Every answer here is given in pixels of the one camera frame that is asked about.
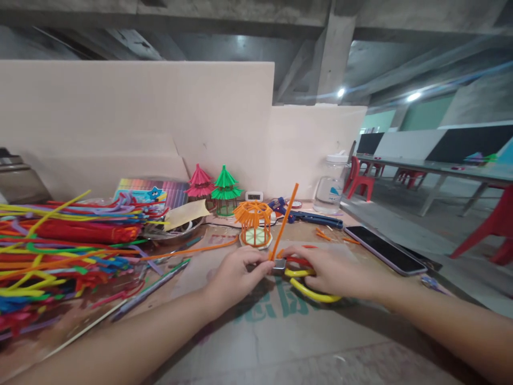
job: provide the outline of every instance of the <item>pile of pipe cleaners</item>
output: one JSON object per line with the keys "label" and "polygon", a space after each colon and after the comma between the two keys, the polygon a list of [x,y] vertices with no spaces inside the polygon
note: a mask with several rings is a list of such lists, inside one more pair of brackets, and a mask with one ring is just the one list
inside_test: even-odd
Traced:
{"label": "pile of pipe cleaners", "polygon": [[136,239],[146,223],[160,223],[161,202],[138,203],[129,192],[109,205],[76,203],[88,192],[66,203],[0,205],[0,341],[46,326],[37,323],[44,312],[147,257]]}

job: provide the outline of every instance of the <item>bottle cap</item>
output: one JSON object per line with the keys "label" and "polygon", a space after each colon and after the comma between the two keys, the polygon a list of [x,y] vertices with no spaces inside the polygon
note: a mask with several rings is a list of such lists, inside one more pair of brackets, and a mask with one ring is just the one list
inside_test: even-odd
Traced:
{"label": "bottle cap", "polygon": [[342,150],[337,154],[327,155],[326,160],[332,163],[347,163],[347,161],[349,160],[349,156],[344,155],[345,152],[346,150]]}

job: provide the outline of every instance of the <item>gray table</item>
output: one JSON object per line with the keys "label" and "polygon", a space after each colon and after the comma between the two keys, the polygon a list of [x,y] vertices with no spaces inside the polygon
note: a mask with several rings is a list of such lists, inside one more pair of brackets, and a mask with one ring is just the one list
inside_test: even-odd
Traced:
{"label": "gray table", "polygon": [[[369,163],[369,171],[372,169],[374,164],[387,165],[398,167],[395,173],[394,181],[399,176],[399,172],[402,168],[414,171],[422,171],[425,173],[438,174],[437,184],[433,187],[429,193],[424,206],[422,206],[418,215],[421,217],[425,216],[429,207],[433,203],[433,200],[437,197],[440,192],[440,187],[444,184],[448,176],[454,176],[456,178],[471,179],[481,182],[474,195],[469,199],[465,208],[463,209],[462,216],[465,216],[468,211],[472,208],[474,203],[481,198],[483,192],[487,189],[488,185],[499,184],[501,186],[508,186],[513,184],[513,165],[501,165],[491,164],[484,167],[472,167],[467,165],[458,165],[453,163],[434,162],[430,160],[421,159],[407,159],[407,158],[394,158],[394,157],[378,157],[376,159],[374,155],[356,155],[360,161],[366,161]],[[464,170],[453,170],[452,167],[459,166],[465,167]]]}

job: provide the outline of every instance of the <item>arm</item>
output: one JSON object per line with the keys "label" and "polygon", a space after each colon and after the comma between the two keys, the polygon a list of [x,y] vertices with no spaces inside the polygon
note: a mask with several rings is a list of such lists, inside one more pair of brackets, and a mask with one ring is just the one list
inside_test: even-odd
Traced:
{"label": "arm", "polygon": [[[260,263],[251,273],[246,265]],[[139,384],[207,323],[240,302],[274,267],[243,247],[203,289],[83,337],[9,384]]]}
{"label": "arm", "polygon": [[513,321],[458,298],[428,290],[399,276],[375,271],[323,250],[290,247],[317,272],[313,289],[375,301],[408,319],[490,381],[510,383]]}

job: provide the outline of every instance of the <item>phone screen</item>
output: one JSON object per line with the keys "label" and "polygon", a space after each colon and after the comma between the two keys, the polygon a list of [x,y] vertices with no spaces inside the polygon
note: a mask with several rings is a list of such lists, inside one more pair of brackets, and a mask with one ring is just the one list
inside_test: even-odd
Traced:
{"label": "phone screen", "polygon": [[376,234],[367,230],[365,227],[352,226],[346,227],[348,233],[354,234],[363,243],[366,243],[372,249],[376,250],[385,259],[389,260],[393,265],[406,273],[426,270],[426,267],[419,261],[413,259],[406,253],[394,247],[386,240],[381,239]]}

